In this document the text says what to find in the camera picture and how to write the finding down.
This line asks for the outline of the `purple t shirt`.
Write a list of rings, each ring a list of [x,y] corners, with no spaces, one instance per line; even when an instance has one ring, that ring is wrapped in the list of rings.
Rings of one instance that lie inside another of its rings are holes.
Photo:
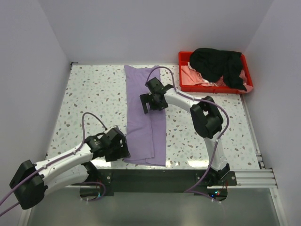
[[[127,95],[127,146],[130,157],[124,162],[131,164],[166,165],[166,113],[143,111],[140,95],[148,93],[146,79],[152,68],[124,66]]]

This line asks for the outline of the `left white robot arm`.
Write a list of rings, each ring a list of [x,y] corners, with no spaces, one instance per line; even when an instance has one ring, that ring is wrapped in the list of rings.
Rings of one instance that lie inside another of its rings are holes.
[[[88,136],[82,144],[60,156],[37,163],[22,162],[9,186],[21,208],[27,210],[55,190],[99,181],[100,174],[92,160],[104,157],[106,162],[111,162],[128,156],[126,136],[118,127],[112,127]]]

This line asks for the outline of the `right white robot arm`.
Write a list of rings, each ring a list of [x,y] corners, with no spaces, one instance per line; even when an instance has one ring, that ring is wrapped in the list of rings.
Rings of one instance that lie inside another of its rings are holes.
[[[143,111],[161,111],[175,105],[190,113],[195,132],[201,136],[208,152],[209,165],[197,185],[220,185],[226,180],[230,165],[224,154],[221,137],[226,128],[222,127],[223,117],[220,108],[210,96],[193,97],[177,90],[173,85],[163,85],[153,78],[145,83],[149,92],[140,95]]]

